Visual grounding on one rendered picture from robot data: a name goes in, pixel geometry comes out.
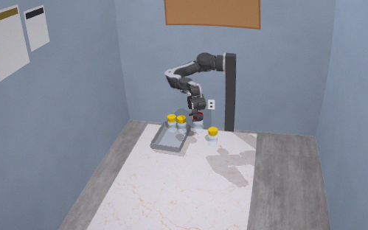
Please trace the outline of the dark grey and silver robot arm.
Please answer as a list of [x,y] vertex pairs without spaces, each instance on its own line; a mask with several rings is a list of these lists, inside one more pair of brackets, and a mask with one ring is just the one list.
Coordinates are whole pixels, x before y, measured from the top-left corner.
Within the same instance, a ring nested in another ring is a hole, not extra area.
[[196,84],[192,81],[192,79],[186,76],[196,72],[209,72],[211,70],[215,70],[215,68],[216,71],[226,74],[225,56],[226,53],[223,55],[217,55],[216,57],[210,53],[203,52],[197,56],[197,61],[194,60],[194,62],[191,61],[189,63],[174,67],[173,69],[168,69],[165,72],[165,76],[168,81],[171,82],[171,84],[169,84],[170,87],[177,88],[178,90],[180,89],[181,93],[187,94],[188,96],[197,97],[201,95],[200,84]]

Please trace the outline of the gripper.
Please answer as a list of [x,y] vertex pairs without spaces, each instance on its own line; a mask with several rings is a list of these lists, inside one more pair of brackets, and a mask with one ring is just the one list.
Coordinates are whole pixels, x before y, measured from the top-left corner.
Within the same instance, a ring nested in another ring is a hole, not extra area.
[[206,107],[206,101],[204,99],[204,95],[201,94],[197,97],[187,97],[188,107],[192,109],[192,113],[189,116],[196,116],[196,119],[193,119],[192,122],[201,121],[203,119],[202,114],[198,114],[198,110],[204,110]]

